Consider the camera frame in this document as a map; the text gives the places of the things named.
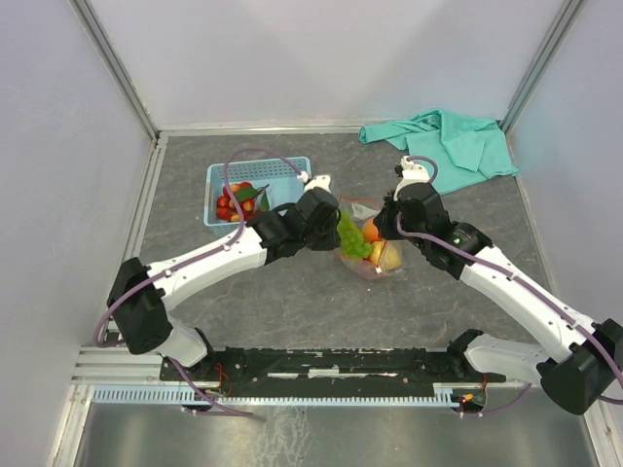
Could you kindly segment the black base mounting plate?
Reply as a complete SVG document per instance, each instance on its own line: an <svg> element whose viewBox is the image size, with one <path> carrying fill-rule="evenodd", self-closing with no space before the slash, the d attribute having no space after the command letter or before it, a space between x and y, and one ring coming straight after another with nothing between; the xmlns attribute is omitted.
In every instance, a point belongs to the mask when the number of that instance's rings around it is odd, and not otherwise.
<svg viewBox="0 0 623 467"><path fill-rule="evenodd" d="M502 383L482 375L455 352L392 349L273 349L227 347L213 366L187 375L196 383L225 384L230 396L431 396L435 383Z"/></svg>

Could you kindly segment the yellow lemon fruit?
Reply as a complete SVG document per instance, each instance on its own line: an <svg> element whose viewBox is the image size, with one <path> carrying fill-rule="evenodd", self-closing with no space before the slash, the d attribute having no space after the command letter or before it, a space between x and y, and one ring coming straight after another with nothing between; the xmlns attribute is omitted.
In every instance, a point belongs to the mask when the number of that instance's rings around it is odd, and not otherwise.
<svg viewBox="0 0 623 467"><path fill-rule="evenodd" d="M381 240L372 244L368 261L377 272L385 273L402 267L400 252L393 243Z"/></svg>

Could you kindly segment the purple grapes bunch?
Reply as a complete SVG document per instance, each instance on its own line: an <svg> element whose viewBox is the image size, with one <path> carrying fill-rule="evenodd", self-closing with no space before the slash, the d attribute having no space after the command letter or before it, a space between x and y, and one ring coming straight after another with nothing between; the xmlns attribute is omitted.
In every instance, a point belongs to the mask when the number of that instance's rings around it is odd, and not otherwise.
<svg viewBox="0 0 623 467"><path fill-rule="evenodd" d="M373 280L382 275L382 270L368 261L355 261L353 271L362 278Z"/></svg>

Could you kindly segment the clear orange zip bag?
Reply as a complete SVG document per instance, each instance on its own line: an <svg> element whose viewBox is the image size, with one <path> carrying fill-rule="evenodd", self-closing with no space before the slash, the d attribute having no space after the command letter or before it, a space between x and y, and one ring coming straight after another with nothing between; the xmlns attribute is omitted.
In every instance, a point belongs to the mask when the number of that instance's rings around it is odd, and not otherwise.
<svg viewBox="0 0 623 467"><path fill-rule="evenodd" d="M341 246L335 250L342 263L358 276L376 280L398 277L404 272L397 240L384 239L374 224L381 205L368 198L339 196L337 233Z"/></svg>

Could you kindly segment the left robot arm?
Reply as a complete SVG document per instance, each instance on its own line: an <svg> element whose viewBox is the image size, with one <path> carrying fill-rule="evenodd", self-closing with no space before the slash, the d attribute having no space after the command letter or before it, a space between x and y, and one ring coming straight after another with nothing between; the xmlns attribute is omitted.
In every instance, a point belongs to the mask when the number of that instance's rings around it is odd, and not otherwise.
<svg viewBox="0 0 623 467"><path fill-rule="evenodd" d="M241 229L185 255L144 265L124 261L108 298L112 318L132 355L156 352L192 378L209 377L213 347L198 328L171 312L201 290L240 272L290 258L302 249L331 251L340 243L339 203L312 188L298 201L261 212Z"/></svg>

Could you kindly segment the red strawberries with leaf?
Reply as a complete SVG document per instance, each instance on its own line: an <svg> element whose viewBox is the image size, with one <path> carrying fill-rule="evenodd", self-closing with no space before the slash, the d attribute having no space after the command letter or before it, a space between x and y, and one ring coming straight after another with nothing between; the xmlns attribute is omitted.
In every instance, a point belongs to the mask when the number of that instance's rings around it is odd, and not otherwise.
<svg viewBox="0 0 623 467"><path fill-rule="evenodd" d="M238 182L224 187L222 195L215 201L216 218L235 223L246 221L270 208L268 200L269 186L254 186L248 181Z"/></svg>

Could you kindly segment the teal cloth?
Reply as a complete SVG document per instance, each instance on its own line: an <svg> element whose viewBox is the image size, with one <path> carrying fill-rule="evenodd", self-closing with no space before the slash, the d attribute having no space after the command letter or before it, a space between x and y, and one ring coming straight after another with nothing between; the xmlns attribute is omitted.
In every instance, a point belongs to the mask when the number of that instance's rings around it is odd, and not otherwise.
<svg viewBox="0 0 623 467"><path fill-rule="evenodd" d="M442 195L519 173L505 134L492 119L431 109L409 120L363 126L358 138L363 144L384 141L411 157L429 158L427 166L437 164L433 186Z"/></svg>

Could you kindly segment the orange peach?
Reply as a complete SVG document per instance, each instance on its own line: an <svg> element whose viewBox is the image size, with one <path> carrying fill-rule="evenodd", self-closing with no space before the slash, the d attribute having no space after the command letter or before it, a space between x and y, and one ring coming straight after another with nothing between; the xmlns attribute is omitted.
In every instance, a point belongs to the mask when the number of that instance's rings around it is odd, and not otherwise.
<svg viewBox="0 0 623 467"><path fill-rule="evenodd" d="M379 229L374 224L373 218L369 218L364 222L361 231L365 242L375 243L383 240Z"/></svg>

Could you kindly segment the green grapes bunch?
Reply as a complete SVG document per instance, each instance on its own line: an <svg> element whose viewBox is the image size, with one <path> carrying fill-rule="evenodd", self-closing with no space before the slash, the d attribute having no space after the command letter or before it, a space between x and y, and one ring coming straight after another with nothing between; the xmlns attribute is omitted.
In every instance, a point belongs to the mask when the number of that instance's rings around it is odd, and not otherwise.
<svg viewBox="0 0 623 467"><path fill-rule="evenodd" d="M349 214L341 211L337 232L342 244L342 254L351 259L367 260L372 252L372 244L364 238L363 231L350 219Z"/></svg>

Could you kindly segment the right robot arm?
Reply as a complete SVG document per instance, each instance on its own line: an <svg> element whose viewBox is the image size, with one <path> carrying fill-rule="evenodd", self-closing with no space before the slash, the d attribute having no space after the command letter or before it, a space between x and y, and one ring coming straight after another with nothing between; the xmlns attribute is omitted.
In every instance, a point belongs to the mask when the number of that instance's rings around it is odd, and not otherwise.
<svg viewBox="0 0 623 467"><path fill-rule="evenodd" d="M374 224L387 240L410 241L433 267L493 301L535 340L526 344L467 331L446 358L454 378L497 374L536 384L575 415L621 381L621 324L611 318L598 322L554 297L481 231L451 220L431 184L400 184L387 193Z"/></svg>

